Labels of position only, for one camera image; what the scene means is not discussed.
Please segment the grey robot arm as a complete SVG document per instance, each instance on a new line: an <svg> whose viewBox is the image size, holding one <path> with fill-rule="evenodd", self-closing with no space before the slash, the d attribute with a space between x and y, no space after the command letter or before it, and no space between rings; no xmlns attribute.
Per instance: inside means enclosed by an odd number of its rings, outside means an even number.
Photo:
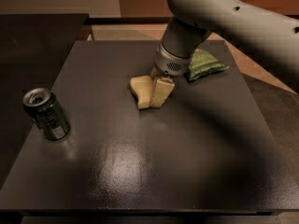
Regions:
<svg viewBox="0 0 299 224"><path fill-rule="evenodd" d="M183 75L199 44L215 33L299 90L299 20L239 0L167 0L167 4L173 17L156 51L158 74Z"/></svg>

